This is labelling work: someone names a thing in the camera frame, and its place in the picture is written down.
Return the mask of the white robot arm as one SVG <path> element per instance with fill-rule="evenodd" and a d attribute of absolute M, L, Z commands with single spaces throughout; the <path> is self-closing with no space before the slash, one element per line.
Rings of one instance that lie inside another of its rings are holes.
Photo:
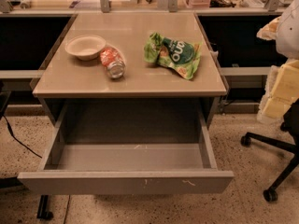
<path fill-rule="evenodd" d="M 272 123 L 299 99 L 299 0 L 293 0 L 280 17 L 260 29 L 257 37 L 275 40 L 277 52 L 287 58 L 280 67 L 270 67 L 259 104 L 257 120 Z"/>

